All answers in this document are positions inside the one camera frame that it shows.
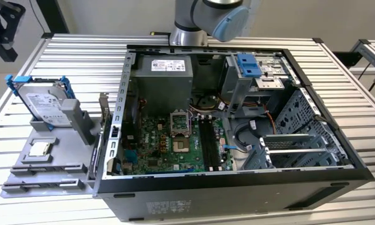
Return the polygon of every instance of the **aluminum extrusion table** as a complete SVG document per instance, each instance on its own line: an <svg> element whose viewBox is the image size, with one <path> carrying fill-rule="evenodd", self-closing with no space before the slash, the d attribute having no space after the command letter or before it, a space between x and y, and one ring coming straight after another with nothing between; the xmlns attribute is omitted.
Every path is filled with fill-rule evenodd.
<svg viewBox="0 0 375 225"><path fill-rule="evenodd" d="M72 83L82 110L100 115L98 93L109 93L114 105L126 44L167 45L167 36L116 37L58 34L41 39L18 75L57 78ZM301 38L240 37L228 43L208 40L212 47L289 49L324 104L375 176L375 99L323 43ZM0 186L9 175L32 131L30 114L6 90L0 100ZM153 224L329 224L375 225L375 181L312 211L235 215L153 221ZM0 224L120 224L100 199L90 195L33 198L0 197Z"/></svg>

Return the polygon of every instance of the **white wall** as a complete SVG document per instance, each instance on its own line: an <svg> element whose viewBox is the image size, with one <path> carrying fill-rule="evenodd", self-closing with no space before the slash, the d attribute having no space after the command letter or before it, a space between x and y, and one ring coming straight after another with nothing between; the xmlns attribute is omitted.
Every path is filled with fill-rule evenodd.
<svg viewBox="0 0 375 225"><path fill-rule="evenodd" d="M317 37L347 51L358 39L375 39L375 0L263 0L251 36Z"/></svg>
<svg viewBox="0 0 375 225"><path fill-rule="evenodd" d="M148 35L173 27L173 0L58 0L58 5L73 33Z"/></svg>
<svg viewBox="0 0 375 225"><path fill-rule="evenodd" d="M37 23L36 17L32 12L30 4L28 0L10 0L10 2L21 4L26 8L26 12L24 18L21 20L21 24L18 26L17 34L14 37L13 48L18 54L18 57L14 62L4 62L0 57L0 73L17 73L21 66L24 65L26 58L29 57L38 39L41 37L42 29ZM37 16L40 17L40 21L46 31L49 31L45 21L42 19L42 15L40 12L40 8L36 4L36 1L32 0L33 8Z"/></svg>

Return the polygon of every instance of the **wire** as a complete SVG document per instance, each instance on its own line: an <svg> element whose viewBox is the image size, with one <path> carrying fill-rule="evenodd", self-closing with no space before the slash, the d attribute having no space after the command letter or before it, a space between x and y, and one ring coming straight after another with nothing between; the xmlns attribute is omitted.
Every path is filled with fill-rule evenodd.
<svg viewBox="0 0 375 225"><path fill-rule="evenodd" d="M363 74L364 74L366 70L368 69L368 66L370 66L370 65L371 65L371 63L368 63L368 65L366 66L366 68L364 68L364 70L363 70L363 72L362 72L360 76L358 77L358 80L360 80L360 78L362 78L362 76L363 76Z"/></svg>
<svg viewBox="0 0 375 225"><path fill-rule="evenodd" d="M371 84L368 91L372 91L374 86L375 86L375 83Z"/></svg>
<svg viewBox="0 0 375 225"><path fill-rule="evenodd" d="M209 113L209 112L216 112L216 110L200 110L200 109L196 109L192 105L189 105L189 107L199 113Z"/></svg>
<svg viewBox="0 0 375 225"><path fill-rule="evenodd" d="M268 116L268 118L269 118L269 120L271 120L272 133L273 133L273 134L276 134L275 123L273 123L273 120L272 120L272 116L271 116L271 114L269 114L269 112L268 112L268 110L267 110L267 106L265 106L265 104L263 105L263 107L264 107L264 111L265 111L265 113L267 113L267 116Z"/></svg>
<svg viewBox="0 0 375 225"><path fill-rule="evenodd" d="M307 127L307 125L309 124L309 122L313 120L308 120L293 132L292 134L297 133L304 127Z"/></svg>
<svg viewBox="0 0 375 225"><path fill-rule="evenodd" d="M45 30L44 30L44 28L42 28L42 25L41 25L41 23L40 23L40 20L38 20L38 18L37 18L37 15L36 15L36 12L34 12L34 8L33 8L33 4L32 4L32 1L29 0L29 4L30 4L30 7L32 7L32 12L33 12L33 15L34 15L34 17L36 17L36 20L37 20L37 22L38 22L38 24L40 24L40 27L41 27L41 29L42 29L42 33L45 32Z"/></svg>

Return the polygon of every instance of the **sticker label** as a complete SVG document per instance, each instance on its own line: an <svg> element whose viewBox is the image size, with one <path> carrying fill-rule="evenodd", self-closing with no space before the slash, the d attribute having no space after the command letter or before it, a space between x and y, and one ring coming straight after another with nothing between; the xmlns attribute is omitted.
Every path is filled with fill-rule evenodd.
<svg viewBox="0 0 375 225"><path fill-rule="evenodd" d="M188 212L192 200L147 202L149 214Z"/></svg>
<svg viewBox="0 0 375 225"><path fill-rule="evenodd" d="M251 121L249 121L249 126L251 126L251 129L252 129L252 130L256 129L256 121L255 121L255 120L251 120Z"/></svg>
<svg viewBox="0 0 375 225"><path fill-rule="evenodd" d="M219 110L224 110L225 103L221 101L217 105Z"/></svg>
<svg viewBox="0 0 375 225"><path fill-rule="evenodd" d="M28 93L26 98L44 122L53 126L70 126L68 117L60 110L58 99L53 95Z"/></svg>
<svg viewBox="0 0 375 225"><path fill-rule="evenodd" d="M185 71L184 60L152 60L151 71Z"/></svg>

